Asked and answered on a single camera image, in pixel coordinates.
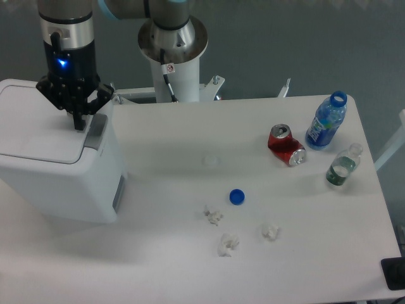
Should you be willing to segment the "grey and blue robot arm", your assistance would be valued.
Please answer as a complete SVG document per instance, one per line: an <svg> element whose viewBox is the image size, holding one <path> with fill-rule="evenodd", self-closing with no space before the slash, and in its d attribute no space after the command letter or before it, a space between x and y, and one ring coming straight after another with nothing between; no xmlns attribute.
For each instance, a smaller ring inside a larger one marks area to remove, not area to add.
<svg viewBox="0 0 405 304"><path fill-rule="evenodd" d="M95 6L114 20L144 21L137 42L150 62L157 102L201 100L199 60L208 34L192 15L190 1L39 1L47 73L36 87L72 116L76 130L83 130L84 118L97 113L115 92L97 72Z"/></svg>

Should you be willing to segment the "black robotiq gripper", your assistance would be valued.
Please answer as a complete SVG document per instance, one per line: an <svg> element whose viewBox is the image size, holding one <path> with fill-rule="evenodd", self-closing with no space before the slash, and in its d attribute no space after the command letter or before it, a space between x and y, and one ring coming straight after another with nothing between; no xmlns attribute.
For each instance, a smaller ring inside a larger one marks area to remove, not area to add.
<svg viewBox="0 0 405 304"><path fill-rule="evenodd" d="M44 76L35 87L58 110L65 110L72 115L75 130L84 130L86 122L82 116L97 113L115 93L113 87L100 83L96 68L95 43L92 41L84 47L62 50L54 54L53 47L45 42L44 49L47 75L56 81L51 82L48 76ZM87 91L96 89L96 98L88 102L82 86L75 82L81 82Z"/></svg>

